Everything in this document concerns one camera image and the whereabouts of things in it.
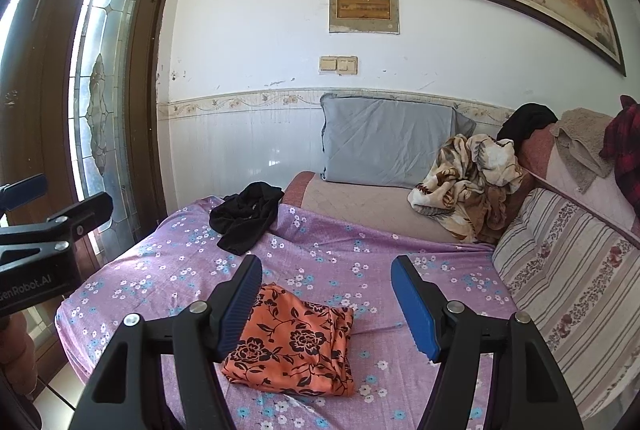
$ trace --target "red plaid cloth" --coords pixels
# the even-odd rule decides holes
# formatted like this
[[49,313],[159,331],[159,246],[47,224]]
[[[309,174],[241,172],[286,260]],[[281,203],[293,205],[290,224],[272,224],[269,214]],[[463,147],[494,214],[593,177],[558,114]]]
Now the red plaid cloth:
[[607,126],[600,156],[615,158],[618,188],[640,217],[640,105],[620,97],[622,111]]

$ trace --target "striped cushion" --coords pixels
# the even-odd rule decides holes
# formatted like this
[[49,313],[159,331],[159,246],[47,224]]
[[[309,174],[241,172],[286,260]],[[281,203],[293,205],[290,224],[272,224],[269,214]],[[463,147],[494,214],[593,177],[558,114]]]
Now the striped cushion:
[[640,251],[571,201],[534,190],[494,266],[535,321],[583,418],[640,370]]

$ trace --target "beige floral blanket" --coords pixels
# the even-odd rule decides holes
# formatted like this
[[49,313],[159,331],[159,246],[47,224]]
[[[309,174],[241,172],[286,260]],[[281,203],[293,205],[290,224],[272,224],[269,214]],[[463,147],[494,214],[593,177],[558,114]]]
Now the beige floral blanket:
[[520,187],[523,171],[510,139],[486,134],[450,137],[427,177],[409,193],[418,213],[433,216],[466,243],[487,240],[485,228],[505,227],[507,195]]

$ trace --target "black cloth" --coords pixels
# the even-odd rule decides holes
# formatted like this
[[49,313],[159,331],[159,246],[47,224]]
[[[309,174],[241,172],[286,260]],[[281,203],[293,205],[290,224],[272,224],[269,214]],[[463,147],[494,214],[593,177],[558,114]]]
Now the black cloth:
[[550,123],[556,123],[558,118],[551,109],[540,104],[524,104],[516,109],[511,117],[503,123],[496,139],[512,139],[513,148],[520,152],[525,139],[537,129],[544,129]]
[[234,255],[244,255],[253,248],[278,217],[283,196],[282,188],[260,181],[225,197],[209,214],[209,226],[222,233],[218,247]]

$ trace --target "blue gripper pad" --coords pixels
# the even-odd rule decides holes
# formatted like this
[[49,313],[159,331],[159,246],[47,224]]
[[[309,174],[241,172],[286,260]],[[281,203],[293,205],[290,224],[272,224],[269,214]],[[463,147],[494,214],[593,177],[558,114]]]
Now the blue gripper pad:
[[[422,282],[420,275],[415,271],[417,280]],[[420,352],[426,354],[432,362],[436,362],[440,355],[434,333],[433,317],[429,314],[427,306],[424,304],[418,293],[417,287],[420,284],[414,283],[407,270],[404,269],[399,257],[396,257],[391,264],[391,285],[396,293],[396,298],[404,314],[407,325],[414,337],[415,345]]]
[[253,255],[246,255],[245,259],[250,257],[253,258],[246,272],[240,276],[243,271],[241,264],[233,279],[229,281],[235,290],[220,322],[216,353],[222,357],[238,346],[238,340],[262,285],[262,263]]

